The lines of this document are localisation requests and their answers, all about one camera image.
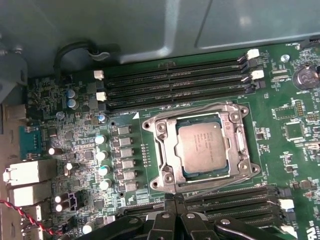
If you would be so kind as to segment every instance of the ram slot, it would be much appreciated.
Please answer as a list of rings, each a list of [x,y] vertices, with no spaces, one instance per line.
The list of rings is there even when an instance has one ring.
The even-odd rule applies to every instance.
[[[239,62],[238,59],[217,60],[212,62],[203,62],[184,66],[170,67],[166,69],[155,69],[147,72],[139,72],[137,74],[119,75],[110,77],[108,85],[117,85],[119,83],[134,83],[138,84],[147,81],[159,81],[167,78],[198,76],[209,73],[223,73],[241,71],[246,72],[250,67],[255,67],[257,63],[243,59]]]
[[[231,89],[207,89],[207,92],[197,91],[197,92],[188,92],[184,95],[164,95],[162,98],[157,99],[153,98],[136,98],[132,101],[120,101],[120,102],[109,102],[107,108],[110,112],[123,112],[129,110],[139,110],[152,107],[161,107],[170,104],[177,103],[186,103],[190,101],[201,101],[201,100],[210,100],[223,97],[238,96],[244,94],[253,93],[255,90],[251,86],[244,86],[239,88]]]

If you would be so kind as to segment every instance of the black cable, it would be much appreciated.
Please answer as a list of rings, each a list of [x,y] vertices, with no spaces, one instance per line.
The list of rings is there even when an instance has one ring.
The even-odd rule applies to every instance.
[[[61,82],[61,60],[64,55],[67,53],[76,50],[76,49],[87,49],[89,53],[91,54],[98,54],[99,50],[97,46],[90,42],[90,41],[78,41],[71,44],[68,44],[61,48],[55,55],[54,63],[53,63],[53,70],[55,75],[55,82],[60,83]]]

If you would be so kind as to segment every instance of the black ram slot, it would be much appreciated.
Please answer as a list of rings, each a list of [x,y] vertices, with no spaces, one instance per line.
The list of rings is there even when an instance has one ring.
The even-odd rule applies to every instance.
[[[160,80],[165,78],[172,78],[179,75],[191,75],[197,72],[205,72],[212,70],[241,70],[245,69],[248,65],[245,64],[247,60],[238,62],[236,59],[216,60],[212,62],[203,62],[197,64],[189,64],[183,66],[170,67],[165,69],[155,69],[152,71],[138,72],[137,74],[119,75],[110,77],[108,82],[139,82],[149,80]]]
[[[125,88],[125,87],[131,87],[131,86],[140,86],[144,84],[153,84],[153,83],[162,83],[168,80],[181,80],[186,78],[197,78],[201,77],[203,75],[223,75],[223,74],[229,74],[229,75],[241,75],[245,74],[246,71],[240,71],[236,68],[231,69],[224,69],[224,68],[218,68],[210,70],[210,71],[204,71],[204,70],[197,70],[197,71],[184,71],[184,72],[177,72],[174,74],[161,74],[159,76],[154,76],[150,79],[145,78],[139,78],[139,79],[132,79],[132,80],[126,80],[126,81],[113,81],[112,79],[108,80],[107,83],[107,89],[114,89],[114,88]]]
[[[251,216],[259,216],[263,214],[270,214],[273,213],[272,207],[266,206],[266,207],[261,207],[257,209],[247,209],[247,210],[228,210],[228,211],[221,211],[218,213],[210,213],[208,214],[208,219],[210,218],[219,218],[219,217],[232,217],[235,219],[238,218],[249,218]]]
[[[197,95],[202,96],[213,96],[215,94],[219,93],[232,93],[237,92],[239,89],[242,89],[244,86],[251,87],[250,84],[247,85],[239,85],[235,84],[234,87],[223,87],[223,88],[206,88],[204,86],[199,87],[193,87],[190,89],[184,89],[184,90],[173,90],[168,91],[168,93],[161,93],[161,94],[151,94],[150,96],[136,96],[136,97],[128,97],[127,100],[109,100],[109,105],[130,105],[130,104],[136,104],[136,103],[147,103],[149,102],[158,102],[161,103],[162,101],[167,102],[168,100],[170,102],[173,102],[178,99],[193,99],[193,97],[196,97]]]
[[[207,198],[203,200],[193,201],[193,202],[186,202],[186,206],[194,206],[194,205],[203,205],[203,204],[210,204],[210,203],[221,203],[221,202],[230,202],[230,201],[237,201],[241,199],[250,199],[255,197],[267,197],[268,191],[256,191],[256,192],[249,192],[243,193],[238,195],[230,195],[230,196],[222,196],[222,197],[214,197],[214,198]]]
[[[211,199],[220,199],[222,197],[233,197],[237,195],[243,195],[243,194],[252,194],[253,196],[257,195],[266,195],[268,193],[273,194],[276,192],[276,189],[273,186],[267,185],[267,186],[254,186],[254,187],[247,187],[247,188],[241,188],[241,189],[235,189],[235,190],[229,190],[229,191],[221,191],[221,192],[214,192],[210,193],[204,196],[198,196],[194,197],[190,200],[186,200],[185,203],[188,204],[205,204],[206,200]]]
[[[263,228],[268,226],[281,226],[283,221],[273,216],[273,217],[268,217],[264,219],[248,220],[248,221],[244,221],[244,223],[257,228]]]
[[[154,211],[161,211],[162,208],[154,209],[154,203],[149,203],[145,205],[135,205],[130,207],[120,207],[118,210],[119,216],[129,216],[129,215],[144,215]]]
[[[248,77],[246,74],[236,74],[236,73],[221,73],[221,74],[206,74],[196,77],[184,77],[184,78],[168,78],[163,81],[156,81],[151,83],[143,83],[139,85],[124,85],[124,86],[116,86],[107,88],[108,89],[108,96],[116,96],[121,93],[130,93],[135,92],[137,90],[142,91],[152,91],[156,89],[162,89],[163,86],[180,86],[180,85],[186,85],[191,84],[193,82],[208,82],[208,84],[214,83],[214,82],[221,82],[221,81],[227,81],[230,79],[244,79]]]
[[[223,88],[223,87],[233,87],[241,84],[241,79],[231,79],[228,82],[218,82],[215,84],[210,85],[210,89],[216,89],[216,88]],[[176,86],[172,87],[171,89],[157,89],[151,92],[136,92],[125,94],[125,95],[117,95],[117,96],[110,96],[109,100],[116,102],[117,100],[123,101],[130,101],[135,100],[137,97],[139,98],[154,98],[154,97],[160,97],[161,95],[179,95],[184,92],[190,92],[190,91],[201,91],[204,90],[205,87],[208,87],[207,82],[199,82],[197,84],[193,85],[184,85],[184,86]]]
[[[223,202],[223,203],[217,203],[217,204],[211,204],[209,206],[201,206],[201,207],[192,207],[189,210],[192,212],[199,212],[199,213],[205,213],[207,211],[212,210],[221,210],[221,209],[228,209],[228,208],[234,208],[238,206],[248,206],[248,205],[255,205],[255,204],[264,204],[267,201],[266,197],[255,197],[251,199],[244,199],[244,200],[236,200],[236,201],[229,201],[229,202]]]
[[[223,97],[231,97],[231,96],[238,96],[243,94],[253,93],[253,89],[246,89],[246,88],[237,88],[232,90],[225,90],[225,91],[213,91],[206,94],[199,93],[198,95],[190,94],[186,96],[177,96],[171,97],[168,99],[152,99],[151,101],[147,102],[144,99],[137,99],[136,102],[131,103],[118,103],[113,104],[112,102],[109,103],[108,110],[112,113],[116,112],[123,112],[123,111],[130,111],[130,110],[140,110],[152,107],[161,107],[171,104],[177,103],[185,103],[190,101],[202,101],[202,100],[210,100],[210,99],[217,99]]]

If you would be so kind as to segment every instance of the cable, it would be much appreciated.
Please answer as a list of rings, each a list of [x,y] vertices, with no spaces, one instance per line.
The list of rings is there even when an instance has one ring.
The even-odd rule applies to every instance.
[[[78,41],[78,42],[68,44],[63,48],[61,48],[56,53],[54,58],[54,63],[53,63],[53,70],[54,70],[56,83],[60,83],[60,80],[61,80],[61,60],[63,56],[76,49],[87,49],[90,54],[93,54],[93,55],[99,54],[97,46],[90,41]]]
[[[37,222],[35,219],[33,219],[28,213],[26,213],[25,211],[21,210],[19,207],[13,205],[11,202],[8,202],[6,200],[0,199],[0,204],[5,204],[8,208],[14,209],[16,210],[21,216],[27,218],[30,223],[32,225],[36,225],[37,227],[39,227],[42,231],[47,232],[48,234],[54,236],[56,234],[59,235],[59,233],[54,232],[52,229],[49,228],[45,228],[45,226],[43,226],[41,223]]]

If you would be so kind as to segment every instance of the chip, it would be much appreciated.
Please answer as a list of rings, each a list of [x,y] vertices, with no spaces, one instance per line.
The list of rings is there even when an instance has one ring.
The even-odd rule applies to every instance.
[[[303,128],[299,121],[288,122],[285,125],[285,135],[288,141],[294,141],[304,138]]]
[[[265,138],[265,135],[262,132],[259,132],[256,134],[256,139],[257,140],[262,140]]]
[[[66,140],[71,140],[74,138],[74,134],[72,133],[72,131],[67,131],[65,134],[64,134],[64,138]]]
[[[105,200],[100,199],[100,200],[94,201],[94,202],[93,202],[93,205],[94,205],[94,207],[95,207],[96,209],[101,210],[101,209],[103,209],[104,206],[105,206]]]
[[[187,174],[207,173],[227,166],[221,127],[217,122],[180,127],[176,154]]]
[[[98,226],[104,224],[104,218],[102,216],[96,217],[95,224]]]
[[[49,137],[56,137],[58,135],[57,129],[55,127],[50,127],[48,129]]]
[[[94,157],[94,154],[93,154],[93,152],[92,151],[85,151],[84,152],[84,158],[85,159],[92,159]]]
[[[73,186],[80,187],[80,180],[79,179],[73,180]]]

